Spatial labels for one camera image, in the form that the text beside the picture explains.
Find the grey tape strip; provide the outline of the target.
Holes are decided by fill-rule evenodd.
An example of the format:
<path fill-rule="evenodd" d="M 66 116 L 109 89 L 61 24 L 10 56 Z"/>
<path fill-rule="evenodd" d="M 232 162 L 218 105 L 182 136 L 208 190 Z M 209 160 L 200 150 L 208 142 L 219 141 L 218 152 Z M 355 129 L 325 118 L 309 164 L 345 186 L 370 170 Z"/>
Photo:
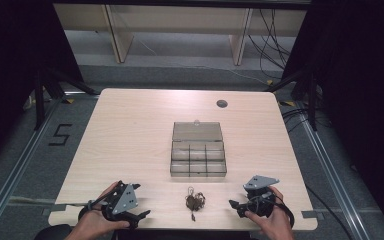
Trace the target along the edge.
<path fill-rule="evenodd" d="M 49 216 L 52 212 L 65 211 L 66 204 L 54 204 L 52 206 L 47 206 L 42 210 L 43 216 Z"/>
<path fill-rule="evenodd" d="M 317 220 L 324 220 L 324 215 L 323 213 L 319 213 L 317 211 L 301 211 L 301 214 L 302 214 L 302 217 L 304 219 L 310 219 L 310 218 L 314 218 L 314 219 L 317 219 Z"/>

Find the black curtain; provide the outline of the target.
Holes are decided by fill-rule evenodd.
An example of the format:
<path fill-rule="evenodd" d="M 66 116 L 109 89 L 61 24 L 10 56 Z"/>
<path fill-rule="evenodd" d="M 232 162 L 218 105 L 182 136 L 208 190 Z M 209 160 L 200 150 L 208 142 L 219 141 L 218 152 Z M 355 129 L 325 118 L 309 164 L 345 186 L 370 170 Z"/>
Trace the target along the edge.
<path fill-rule="evenodd" d="M 312 55 L 336 132 L 384 214 L 384 0 L 305 0 L 284 73 Z"/>
<path fill-rule="evenodd" d="M 0 148 L 41 69 L 83 80 L 52 0 L 0 0 Z"/>

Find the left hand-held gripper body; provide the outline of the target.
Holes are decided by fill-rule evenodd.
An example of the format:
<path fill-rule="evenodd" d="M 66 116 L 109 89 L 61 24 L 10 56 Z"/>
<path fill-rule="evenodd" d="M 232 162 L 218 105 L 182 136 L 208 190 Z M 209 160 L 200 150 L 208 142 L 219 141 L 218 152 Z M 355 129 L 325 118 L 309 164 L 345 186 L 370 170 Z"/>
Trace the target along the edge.
<path fill-rule="evenodd" d="M 137 215 L 130 213 L 138 206 L 132 183 L 119 181 L 117 185 L 104 195 L 101 201 L 101 211 L 108 221 L 127 221 L 130 229 L 138 227 Z"/>

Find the metal floor rail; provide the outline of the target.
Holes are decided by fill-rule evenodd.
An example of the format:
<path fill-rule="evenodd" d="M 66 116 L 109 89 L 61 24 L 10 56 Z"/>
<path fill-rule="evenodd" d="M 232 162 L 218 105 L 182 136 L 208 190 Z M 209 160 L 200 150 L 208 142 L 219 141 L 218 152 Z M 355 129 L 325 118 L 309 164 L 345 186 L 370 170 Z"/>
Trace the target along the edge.
<path fill-rule="evenodd" d="M 335 198 L 344 214 L 344 217 L 350 227 L 355 240 L 370 240 L 369 232 L 366 230 L 362 218 L 351 200 L 346 188 L 341 181 L 325 146 L 323 145 L 318 133 L 310 124 L 310 117 L 306 113 L 302 113 L 300 118 L 303 120 L 303 127 L 307 136 L 316 152 L 322 169 L 332 188 Z"/>
<path fill-rule="evenodd" d="M 50 105 L 45 113 L 45 119 L 39 128 L 33 132 L 21 155 L 17 159 L 15 166 L 0 189 L 0 217 L 2 216 L 10 197 L 24 175 L 31 158 L 39 146 L 39 142 L 46 132 L 49 122 L 59 105 L 59 100 L 52 100 L 50 102 Z"/>

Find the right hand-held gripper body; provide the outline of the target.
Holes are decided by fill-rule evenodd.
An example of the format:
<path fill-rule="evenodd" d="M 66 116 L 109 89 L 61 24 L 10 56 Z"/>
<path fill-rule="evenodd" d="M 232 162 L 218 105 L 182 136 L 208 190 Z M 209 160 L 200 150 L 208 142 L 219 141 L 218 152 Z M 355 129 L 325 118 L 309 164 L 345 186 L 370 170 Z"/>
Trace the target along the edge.
<path fill-rule="evenodd" d="M 245 203 L 245 209 L 260 217 L 269 217 L 276 202 L 276 196 L 270 186 L 278 182 L 279 180 L 276 178 L 261 175 L 253 176 L 243 185 L 248 199 Z"/>

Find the black metal stand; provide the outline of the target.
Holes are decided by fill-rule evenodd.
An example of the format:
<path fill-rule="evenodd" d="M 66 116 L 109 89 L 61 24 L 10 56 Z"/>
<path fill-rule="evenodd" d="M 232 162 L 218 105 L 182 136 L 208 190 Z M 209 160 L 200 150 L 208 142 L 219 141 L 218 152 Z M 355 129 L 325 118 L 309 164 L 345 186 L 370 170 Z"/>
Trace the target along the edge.
<path fill-rule="evenodd" d="M 316 131 L 317 81 L 313 72 L 314 70 L 311 67 L 303 67 L 289 76 L 283 77 L 278 83 L 269 86 L 266 92 L 274 93 L 286 85 L 295 82 L 296 85 L 291 96 L 294 100 L 302 100 L 304 96 L 308 97 L 307 116 L 312 130 Z"/>
<path fill-rule="evenodd" d="M 45 101 L 43 92 L 47 91 L 52 99 L 62 99 L 66 96 L 66 94 L 60 85 L 61 82 L 68 83 L 69 85 L 92 96 L 100 94 L 99 91 L 88 87 L 82 80 L 77 80 L 52 68 L 40 68 L 37 71 L 34 80 L 34 94 L 36 100 L 35 130 L 38 130 L 45 121 Z"/>

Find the person's dark clothed leg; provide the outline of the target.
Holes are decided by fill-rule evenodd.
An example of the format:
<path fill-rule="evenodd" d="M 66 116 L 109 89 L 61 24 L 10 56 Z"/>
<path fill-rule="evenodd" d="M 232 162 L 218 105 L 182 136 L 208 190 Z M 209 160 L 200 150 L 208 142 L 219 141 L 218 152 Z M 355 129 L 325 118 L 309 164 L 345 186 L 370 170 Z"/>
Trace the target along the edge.
<path fill-rule="evenodd" d="M 64 240 L 72 231 L 68 224 L 60 224 L 41 230 L 34 240 Z"/>

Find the person's right hand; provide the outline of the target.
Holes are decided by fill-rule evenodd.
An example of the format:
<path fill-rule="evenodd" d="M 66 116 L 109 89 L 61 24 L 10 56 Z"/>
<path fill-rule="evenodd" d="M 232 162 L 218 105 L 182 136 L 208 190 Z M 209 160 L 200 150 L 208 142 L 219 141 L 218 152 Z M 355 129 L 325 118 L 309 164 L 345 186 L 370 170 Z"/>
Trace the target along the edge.
<path fill-rule="evenodd" d="M 276 187 L 271 186 L 270 189 L 276 195 L 276 202 L 271 215 L 269 217 L 260 217 L 250 211 L 246 211 L 245 215 L 260 227 L 260 233 L 263 235 L 293 235 L 290 218 L 286 211 L 283 210 L 283 195 Z"/>

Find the clear plastic compartment box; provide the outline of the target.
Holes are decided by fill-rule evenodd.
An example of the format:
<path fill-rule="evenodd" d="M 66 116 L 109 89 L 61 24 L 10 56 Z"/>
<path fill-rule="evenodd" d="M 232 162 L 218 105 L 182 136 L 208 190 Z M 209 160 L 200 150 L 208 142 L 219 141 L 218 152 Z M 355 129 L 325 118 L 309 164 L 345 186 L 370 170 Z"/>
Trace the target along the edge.
<path fill-rule="evenodd" d="M 175 122 L 170 174 L 172 177 L 224 177 L 225 147 L 219 122 Z"/>

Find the person's left hand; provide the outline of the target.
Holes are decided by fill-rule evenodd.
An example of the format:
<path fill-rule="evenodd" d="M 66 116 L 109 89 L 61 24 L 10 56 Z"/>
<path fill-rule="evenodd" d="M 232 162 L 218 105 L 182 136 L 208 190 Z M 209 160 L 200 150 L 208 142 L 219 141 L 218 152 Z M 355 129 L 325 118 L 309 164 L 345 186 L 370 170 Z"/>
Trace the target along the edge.
<path fill-rule="evenodd" d="M 90 236 L 93 240 L 96 240 L 111 231 L 129 227 L 130 224 L 127 221 L 108 221 L 102 215 L 101 204 L 97 203 L 82 216 L 70 234 Z"/>

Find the light wooden bench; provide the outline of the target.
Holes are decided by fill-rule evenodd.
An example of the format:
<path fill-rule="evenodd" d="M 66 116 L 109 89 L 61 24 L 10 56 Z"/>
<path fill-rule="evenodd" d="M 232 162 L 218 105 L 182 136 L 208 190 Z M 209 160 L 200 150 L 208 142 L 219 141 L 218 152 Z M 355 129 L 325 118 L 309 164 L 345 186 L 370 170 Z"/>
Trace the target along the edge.
<path fill-rule="evenodd" d="M 227 35 L 233 64 L 242 62 L 248 35 L 298 35 L 306 12 L 281 9 L 233 9 L 56 3 L 65 30 L 106 31 L 115 60 L 123 63 L 135 32 Z"/>

